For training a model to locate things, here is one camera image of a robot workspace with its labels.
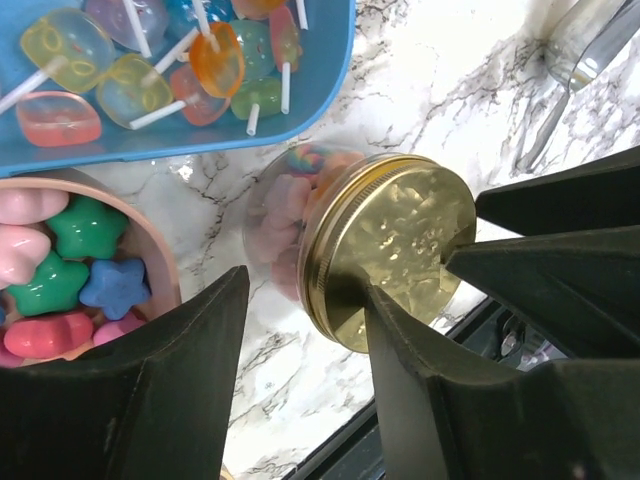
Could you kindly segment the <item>pink tray star candies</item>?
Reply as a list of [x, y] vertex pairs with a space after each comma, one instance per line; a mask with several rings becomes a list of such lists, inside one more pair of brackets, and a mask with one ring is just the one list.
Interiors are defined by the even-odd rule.
[[1, 365], [73, 360], [182, 302], [160, 231], [94, 178], [1, 182]]

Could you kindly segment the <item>silver metal scoop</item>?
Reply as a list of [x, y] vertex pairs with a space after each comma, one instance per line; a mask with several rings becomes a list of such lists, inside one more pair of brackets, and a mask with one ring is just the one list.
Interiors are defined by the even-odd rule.
[[637, 1], [583, 0], [560, 19], [544, 48], [544, 60], [563, 93], [536, 134], [530, 151], [515, 162], [517, 172], [531, 170], [571, 95], [592, 83], [638, 30]]

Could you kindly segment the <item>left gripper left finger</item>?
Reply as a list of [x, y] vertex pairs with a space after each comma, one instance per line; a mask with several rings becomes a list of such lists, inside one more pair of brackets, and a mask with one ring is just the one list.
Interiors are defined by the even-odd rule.
[[1, 373], [5, 479], [216, 479], [247, 315], [245, 266], [75, 360]]

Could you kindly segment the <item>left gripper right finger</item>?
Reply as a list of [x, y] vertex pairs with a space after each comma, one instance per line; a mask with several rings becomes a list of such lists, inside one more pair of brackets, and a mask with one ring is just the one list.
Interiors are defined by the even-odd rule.
[[559, 360], [521, 372], [367, 291], [366, 332], [390, 479], [635, 479], [639, 364]]

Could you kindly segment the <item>clear glass jar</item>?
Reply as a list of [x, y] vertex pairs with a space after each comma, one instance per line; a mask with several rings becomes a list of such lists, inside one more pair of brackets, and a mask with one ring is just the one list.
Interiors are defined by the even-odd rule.
[[300, 300], [299, 251], [314, 208], [346, 169], [366, 157], [348, 147], [303, 143], [273, 160], [253, 185], [243, 226], [245, 251], [288, 300]]

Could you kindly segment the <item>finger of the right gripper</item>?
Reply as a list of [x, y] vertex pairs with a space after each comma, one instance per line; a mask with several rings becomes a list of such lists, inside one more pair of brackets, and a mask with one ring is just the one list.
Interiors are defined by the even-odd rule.
[[461, 246], [446, 267], [570, 357], [639, 355], [636, 226]]
[[522, 236], [637, 226], [639, 149], [480, 193], [477, 215]]

